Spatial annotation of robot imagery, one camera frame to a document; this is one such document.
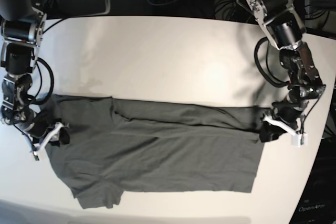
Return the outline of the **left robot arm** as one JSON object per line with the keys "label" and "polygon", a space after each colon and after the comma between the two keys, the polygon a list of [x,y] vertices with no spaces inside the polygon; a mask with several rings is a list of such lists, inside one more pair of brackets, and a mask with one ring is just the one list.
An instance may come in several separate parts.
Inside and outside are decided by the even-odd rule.
{"label": "left robot arm", "polygon": [[[265,37],[260,39],[254,50],[254,61],[258,71],[272,86],[288,88],[287,96],[273,102],[271,109],[261,118],[259,133],[263,143],[279,139],[288,133],[294,146],[308,142],[305,109],[311,100],[318,102],[326,90],[314,65],[311,50],[303,35],[306,27],[295,10],[294,0],[236,0],[255,19]],[[287,70],[289,81],[276,82],[263,70],[258,59],[260,46],[268,42],[279,51],[280,65]]]}

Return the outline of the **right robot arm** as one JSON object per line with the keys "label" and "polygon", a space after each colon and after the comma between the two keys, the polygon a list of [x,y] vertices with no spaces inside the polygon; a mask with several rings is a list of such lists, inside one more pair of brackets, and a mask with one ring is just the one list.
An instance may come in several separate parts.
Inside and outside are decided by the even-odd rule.
{"label": "right robot arm", "polygon": [[[26,137],[34,158],[50,142],[69,143],[66,125],[61,120],[50,120],[46,111],[31,109],[32,105],[47,103],[54,90],[53,71],[38,56],[46,19],[46,13],[35,8],[31,0],[1,0],[1,67],[6,71],[1,85],[1,122]],[[40,64],[50,77],[49,90],[42,99],[28,93],[33,84],[31,75]]]}

